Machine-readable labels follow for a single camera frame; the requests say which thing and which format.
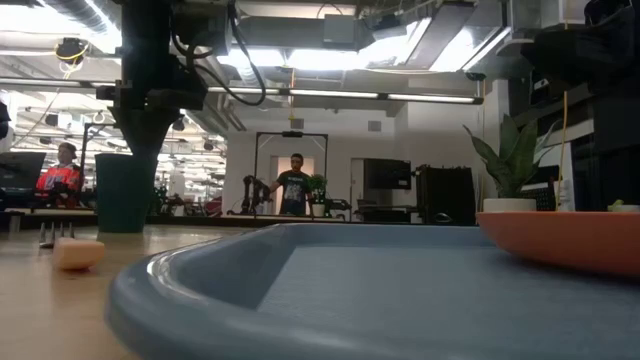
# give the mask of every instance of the ceiling light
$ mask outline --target ceiling light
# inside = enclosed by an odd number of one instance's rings
[[[280,50],[250,49],[249,56],[256,66],[284,66],[284,57]],[[218,62],[235,67],[249,66],[249,60],[240,49],[231,49],[229,55],[218,56]]]
[[[389,94],[389,100],[439,102],[454,104],[473,104],[476,99],[470,97],[439,96],[439,95],[413,95],[413,94]]]
[[[405,34],[380,39],[361,49],[358,55],[369,65],[398,65],[407,61],[427,30],[430,18],[403,27]]]
[[[498,44],[502,42],[502,40],[504,40],[504,38],[507,37],[507,35],[509,35],[510,33],[511,33],[510,27],[506,27],[504,30],[502,30],[502,32],[500,32],[500,34],[498,34],[498,36],[496,36],[496,38],[489,43],[489,45],[485,46],[479,53],[477,53],[471,60],[469,60],[469,62],[464,65],[462,70],[467,71],[471,69],[475,64],[478,63],[478,61],[482,60],[485,56],[487,56],[487,54],[493,48],[498,46]]]
[[[422,40],[422,37],[424,36],[424,33],[429,28],[429,24],[431,24],[431,18],[425,18],[420,20],[420,22],[418,23],[418,26],[416,26],[413,31],[409,31],[409,25],[407,25],[407,31],[411,35],[409,36],[409,39],[403,46],[402,50],[396,56],[396,61],[394,65],[403,65],[409,60],[409,57],[411,56],[411,54],[413,54],[413,51],[416,49],[416,46],[418,46],[418,43],[420,42],[420,40]]]
[[[229,88],[229,90],[231,90],[233,93],[237,95],[254,95],[254,94],[260,94],[262,92],[260,88],[244,88],[244,87]],[[220,86],[212,86],[209,88],[209,92],[221,94],[221,93],[226,93],[227,90],[225,90],[223,87],[220,87]],[[278,95],[278,89],[266,89],[266,93],[267,95]]]
[[[299,49],[287,59],[287,66],[299,70],[353,70],[364,69],[366,65],[355,51]]]
[[[301,96],[324,96],[324,97],[341,97],[356,99],[376,99],[378,93],[355,92],[355,91],[331,91],[331,90],[303,90],[291,89],[291,95]]]
[[[25,86],[48,86],[48,87],[60,87],[60,88],[83,88],[83,85],[78,81],[72,80],[51,80],[51,79],[26,79],[26,78],[13,78],[3,77],[1,79],[2,85],[25,85]]]
[[[473,56],[473,50],[473,35],[463,28],[449,42],[429,71],[457,71]]]

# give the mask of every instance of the small sponge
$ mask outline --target small sponge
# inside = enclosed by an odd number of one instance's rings
[[[53,266],[59,270],[84,270],[104,257],[104,244],[98,241],[59,238],[53,248]]]

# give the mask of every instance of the black t-shirt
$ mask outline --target black t-shirt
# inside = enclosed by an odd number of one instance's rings
[[[306,195],[309,194],[307,179],[303,172],[285,171],[278,176],[278,184],[282,185],[282,205],[280,214],[305,215]]]

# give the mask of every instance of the table surface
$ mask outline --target table surface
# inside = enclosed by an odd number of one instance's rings
[[[230,219],[254,219],[253,215],[224,215],[225,218]],[[312,218],[310,216],[286,216],[286,215],[258,215],[257,219],[263,220],[287,220],[296,222],[345,222],[338,218]]]
[[[113,277],[149,254],[246,231],[241,228],[147,226],[138,236],[76,237],[106,244],[106,256],[88,272],[59,272],[51,250],[38,248],[39,232],[0,234],[0,359],[132,360],[104,323],[104,300]]]
[[[5,212],[21,212],[27,215],[95,215],[93,209],[31,209],[9,208]]]

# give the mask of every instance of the black cable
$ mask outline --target black cable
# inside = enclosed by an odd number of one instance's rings
[[[170,28],[171,28],[171,40],[173,41],[173,46],[176,47],[176,49],[178,49],[178,52],[180,54],[182,54],[182,56],[187,56],[188,50],[185,49],[184,47],[182,47],[182,44],[180,43],[180,41],[178,41],[178,34],[176,33],[176,28],[175,28],[175,17],[173,16],[173,14],[171,14],[171,24],[170,24]],[[194,54],[193,58],[194,59],[204,59],[207,58],[209,56],[213,55],[213,49],[204,52],[202,54]]]
[[[208,33],[207,32],[201,32],[198,35],[196,35],[193,39],[193,41],[191,42],[191,45],[189,45],[189,47],[185,50],[184,48],[180,48],[179,43],[177,42],[176,39],[176,35],[175,32],[172,31],[171,36],[172,39],[176,45],[176,48],[178,49],[178,51],[180,53],[183,53],[184,51],[184,56],[187,60],[187,69],[200,76],[198,74],[198,70],[200,71],[204,71],[207,75],[209,75],[213,80],[215,80],[218,84],[220,84],[220,86],[229,94],[231,95],[231,97],[233,97],[234,99],[238,100],[240,103],[248,105],[248,106],[258,106],[260,104],[262,104],[264,102],[264,100],[267,97],[267,88],[264,84],[264,80],[262,79],[262,75],[260,75],[260,70],[258,70],[258,68],[253,64],[253,61],[251,61],[251,57],[249,57],[249,51],[247,50],[242,35],[240,34],[240,32],[238,31],[238,26],[236,24],[236,19],[238,17],[238,13],[236,11],[236,7],[235,7],[235,0],[230,0],[228,5],[227,5],[227,16],[229,18],[229,22],[231,23],[231,32],[233,33],[233,36],[236,38],[236,41],[238,43],[238,46],[240,47],[240,50],[242,51],[242,53],[247,57],[247,59],[249,60],[249,65],[251,66],[251,69],[253,70],[253,73],[256,75],[256,78],[258,80],[258,83],[260,84],[260,98],[255,101],[248,101],[243,99],[242,97],[236,95],[233,91],[231,91],[231,89],[222,81],[220,80],[220,78],[211,70],[207,69],[206,67],[202,66],[202,65],[197,65],[195,63],[196,59],[201,59],[204,57],[209,56],[210,54],[213,53],[213,50],[211,51],[207,51],[206,53],[203,54],[195,54],[195,50],[197,45],[202,41],[204,41],[207,37],[208,37]]]
[[[258,98],[258,101],[255,101],[255,102],[250,102],[244,99],[240,100],[240,98],[237,95],[235,95],[233,92],[229,91],[225,85],[223,85],[223,87],[229,93],[229,95],[231,95],[234,99],[240,101],[241,103],[249,106],[258,106],[262,104],[266,99],[267,88],[264,84],[264,80],[262,80],[262,75],[260,75],[260,70],[258,70],[258,67],[253,64],[253,61],[251,61],[251,57],[249,56],[249,51],[247,50],[247,47],[245,46],[244,41],[242,40],[242,36],[240,35],[240,31],[238,30],[238,25],[236,24],[236,20],[238,18],[238,12],[236,10],[235,0],[229,0],[229,3],[227,4],[227,14],[229,16],[229,22],[231,22],[231,33],[233,34],[233,37],[236,38],[236,41],[238,43],[238,46],[240,47],[240,50],[242,50],[242,52],[244,53],[244,56],[246,56],[247,60],[249,60],[249,65],[251,66],[251,70],[253,70],[253,73],[256,75],[256,79],[258,79],[258,83],[260,84],[260,98]]]

